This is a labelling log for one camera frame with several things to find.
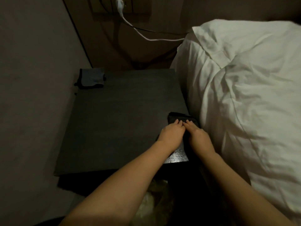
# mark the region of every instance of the hand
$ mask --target hand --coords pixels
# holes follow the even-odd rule
[[[214,147],[208,133],[198,128],[192,121],[183,123],[186,130],[190,132],[189,143],[198,157],[204,159],[206,156],[215,153]]]
[[[158,142],[161,141],[165,147],[170,150],[170,152],[174,152],[178,146],[180,145],[183,135],[185,132],[185,127],[183,126],[183,122],[178,119],[164,129],[162,129],[160,136],[158,137]]]

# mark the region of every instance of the white duvet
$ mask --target white duvet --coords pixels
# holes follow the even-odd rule
[[[301,26],[213,20],[193,27],[175,68],[216,150],[289,218],[301,218]]]

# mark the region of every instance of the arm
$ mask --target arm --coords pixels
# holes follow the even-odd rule
[[[162,129],[158,141],[151,148],[105,180],[60,226],[128,225],[152,178],[180,145],[185,132],[182,124],[176,120]]]
[[[216,179],[245,225],[293,225],[224,162],[204,130],[191,121],[183,125],[190,132],[190,145],[194,152]]]

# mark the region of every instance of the white cable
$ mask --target white cable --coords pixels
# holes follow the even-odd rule
[[[142,35],[137,29],[134,28],[134,26],[128,22],[124,17],[123,17],[123,8],[124,8],[124,3],[123,3],[123,0],[116,0],[116,7],[117,7],[117,10],[119,12],[119,15],[120,17],[130,26],[133,27],[134,30],[136,30],[136,32],[141,35],[144,39],[148,40],[148,41],[182,41],[184,40],[185,38],[182,38],[182,39],[149,39],[149,38],[146,38],[144,35]]]
[[[122,19],[130,26],[133,27],[133,25],[128,22],[124,16],[122,16]],[[148,40],[148,41],[182,41],[184,40],[185,38],[182,38],[182,39],[149,39],[149,38],[146,38],[144,35],[142,35],[137,29],[133,28],[136,32],[138,32],[139,35],[141,35],[144,39]]]

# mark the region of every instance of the gray tabletop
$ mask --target gray tabletop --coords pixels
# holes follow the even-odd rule
[[[147,150],[173,112],[188,114],[173,69],[114,72],[79,90],[55,175],[118,169]],[[183,145],[166,163],[188,161]]]

